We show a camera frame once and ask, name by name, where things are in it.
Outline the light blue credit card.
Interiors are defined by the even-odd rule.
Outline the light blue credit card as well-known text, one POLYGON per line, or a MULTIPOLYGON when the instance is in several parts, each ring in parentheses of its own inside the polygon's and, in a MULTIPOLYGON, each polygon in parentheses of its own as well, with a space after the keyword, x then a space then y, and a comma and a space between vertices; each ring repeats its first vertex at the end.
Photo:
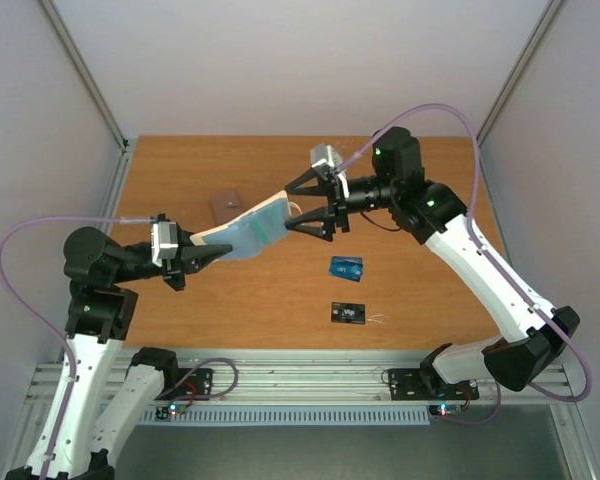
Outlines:
POLYGON ((337 278, 360 282, 364 272, 359 274, 355 271, 355 265, 350 261, 351 258, 352 256, 332 256, 328 273, 337 278))

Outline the beige card holder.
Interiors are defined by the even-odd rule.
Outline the beige card holder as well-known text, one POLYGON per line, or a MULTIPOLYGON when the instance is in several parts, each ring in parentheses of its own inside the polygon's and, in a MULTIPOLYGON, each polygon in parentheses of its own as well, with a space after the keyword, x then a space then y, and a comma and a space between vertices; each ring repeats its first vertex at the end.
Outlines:
POLYGON ((286 222, 292 217, 287 192, 279 191, 235 219, 190 236, 196 246, 230 245, 220 261, 246 260, 287 237, 286 222))

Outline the black VIP credit card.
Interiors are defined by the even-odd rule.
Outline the black VIP credit card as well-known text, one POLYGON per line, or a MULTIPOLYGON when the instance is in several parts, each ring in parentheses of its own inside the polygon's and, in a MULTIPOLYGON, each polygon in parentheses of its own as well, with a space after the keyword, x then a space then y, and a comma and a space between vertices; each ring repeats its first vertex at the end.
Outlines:
POLYGON ((364 325, 366 322, 365 305, 359 303, 333 302, 331 304, 331 322, 364 325))

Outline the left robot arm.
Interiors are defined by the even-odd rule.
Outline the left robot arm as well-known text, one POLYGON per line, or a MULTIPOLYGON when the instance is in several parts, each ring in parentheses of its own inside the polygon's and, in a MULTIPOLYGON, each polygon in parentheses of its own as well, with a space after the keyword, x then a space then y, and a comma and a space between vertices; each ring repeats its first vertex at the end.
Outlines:
POLYGON ((153 400, 175 395, 185 380, 175 352, 143 347, 109 405, 101 405, 138 300, 123 283, 158 277, 181 291, 187 275, 233 249, 196 244, 163 214, 82 221, 63 247, 70 302, 64 329, 54 332, 64 351, 61 377, 36 446, 9 479, 114 478, 141 414, 153 400))

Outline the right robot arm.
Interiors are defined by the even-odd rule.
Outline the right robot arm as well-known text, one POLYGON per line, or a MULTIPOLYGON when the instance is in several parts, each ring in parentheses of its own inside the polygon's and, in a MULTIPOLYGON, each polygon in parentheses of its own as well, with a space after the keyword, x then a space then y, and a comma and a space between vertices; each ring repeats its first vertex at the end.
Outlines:
POLYGON ((565 350, 580 324, 569 306, 556 308, 503 259, 446 185, 427 179, 419 140, 391 127, 372 145, 371 176, 347 178, 329 145, 311 152, 311 166, 286 185, 292 195, 323 197, 325 206, 287 221, 291 231, 330 241, 349 231, 353 214, 387 210, 396 226, 442 259, 467 285, 496 324, 493 339, 443 344, 425 357, 420 382, 433 398, 456 384, 492 378, 519 392, 565 350))

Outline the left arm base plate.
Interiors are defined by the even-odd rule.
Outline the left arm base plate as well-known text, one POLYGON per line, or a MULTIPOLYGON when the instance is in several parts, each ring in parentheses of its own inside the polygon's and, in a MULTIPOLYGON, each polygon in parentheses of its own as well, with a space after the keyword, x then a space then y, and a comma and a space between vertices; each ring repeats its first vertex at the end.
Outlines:
POLYGON ((211 368, 200 368, 182 384, 170 392, 160 394, 157 399, 164 401, 208 400, 212 393, 214 372, 211 368))

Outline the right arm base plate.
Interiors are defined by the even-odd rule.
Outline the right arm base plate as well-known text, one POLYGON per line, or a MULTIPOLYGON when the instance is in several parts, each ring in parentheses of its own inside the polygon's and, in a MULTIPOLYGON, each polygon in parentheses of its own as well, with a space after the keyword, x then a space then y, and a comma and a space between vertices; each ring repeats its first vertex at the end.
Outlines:
POLYGON ((464 401, 478 400, 480 393, 474 381, 443 384, 432 393, 424 384, 417 368, 391 368, 381 374, 382 382, 389 388, 393 401, 464 401))

